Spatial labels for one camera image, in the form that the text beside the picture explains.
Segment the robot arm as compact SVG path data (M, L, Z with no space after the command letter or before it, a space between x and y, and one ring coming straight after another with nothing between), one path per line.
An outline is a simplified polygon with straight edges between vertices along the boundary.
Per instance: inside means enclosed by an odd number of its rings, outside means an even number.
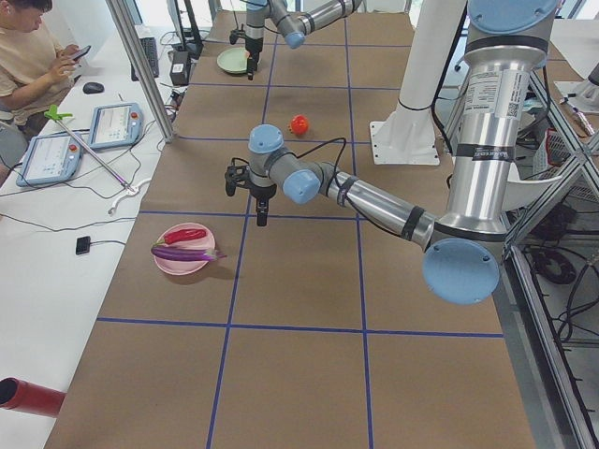
M300 47L305 38L317 30L344 19L355 13L362 2L359 0L334 0L308 12L293 15L287 9L286 1L250 1L246 7L245 50L248 53L246 74L254 79L258 69L260 54L263 51L266 20L271 20L276 31L284 38L286 45L294 50Z
M496 289L504 257L508 177L522 107L535 69L545 65L556 1L427 1L423 4L395 110L371 125L379 164L424 164L434 156L432 115L452 48L467 34L467 84L446 212L436 217L334 163L304 162L270 124L249 137L249 160L230 168L226 190L247 188L265 225L270 199L284 193L304 204L334 200L389 234L424 251L423 277L438 297L474 304Z

